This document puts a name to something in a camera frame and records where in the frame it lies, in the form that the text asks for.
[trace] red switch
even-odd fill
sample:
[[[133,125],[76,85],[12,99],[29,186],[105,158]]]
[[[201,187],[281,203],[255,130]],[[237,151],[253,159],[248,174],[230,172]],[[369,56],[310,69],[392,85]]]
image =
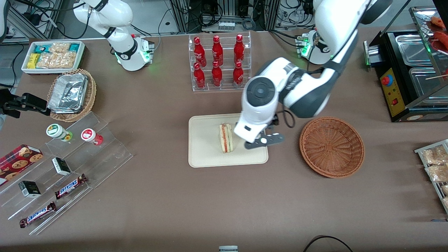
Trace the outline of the red switch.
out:
[[[390,78],[388,76],[386,76],[386,77],[381,79],[381,84],[386,86],[386,85],[389,84],[390,81],[391,81]]]

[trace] red emergency stop button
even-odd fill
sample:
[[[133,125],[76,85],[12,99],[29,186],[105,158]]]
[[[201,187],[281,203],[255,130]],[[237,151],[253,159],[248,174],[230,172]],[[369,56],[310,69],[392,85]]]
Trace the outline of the red emergency stop button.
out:
[[[392,83],[393,83],[393,77],[392,77],[392,75],[390,75],[390,74],[384,76],[384,77],[381,79],[381,84],[385,85],[386,87],[391,86]]]

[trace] beige tray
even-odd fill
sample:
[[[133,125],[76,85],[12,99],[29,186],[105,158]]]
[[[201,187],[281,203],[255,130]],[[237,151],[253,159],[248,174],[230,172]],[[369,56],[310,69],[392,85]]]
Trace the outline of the beige tray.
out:
[[[188,122],[188,163],[191,167],[251,165],[267,162],[267,147],[247,150],[244,140],[233,134],[234,151],[222,153],[219,125],[234,125],[240,114],[194,116]]]

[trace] stainless steel tray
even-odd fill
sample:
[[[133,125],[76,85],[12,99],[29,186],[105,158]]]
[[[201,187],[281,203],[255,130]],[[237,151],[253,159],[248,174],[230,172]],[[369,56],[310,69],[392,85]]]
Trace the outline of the stainless steel tray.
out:
[[[414,88],[418,96],[422,96],[426,92],[429,92],[433,88],[440,85],[438,78],[426,80],[426,78],[437,75],[433,67],[414,67],[409,70],[409,75],[412,78],[412,83],[414,84]],[[429,96],[428,99],[424,100],[424,102],[430,104],[448,103],[448,88],[442,88],[434,95]]]
[[[400,35],[395,40],[406,65],[431,65],[428,53],[419,35]]]

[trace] red lid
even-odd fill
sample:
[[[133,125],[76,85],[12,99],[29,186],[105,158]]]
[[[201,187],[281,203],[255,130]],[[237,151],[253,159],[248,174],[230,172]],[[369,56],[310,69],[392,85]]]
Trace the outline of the red lid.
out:
[[[193,39],[195,45],[199,45],[201,43],[201,39],[199,37],[195,37]]]

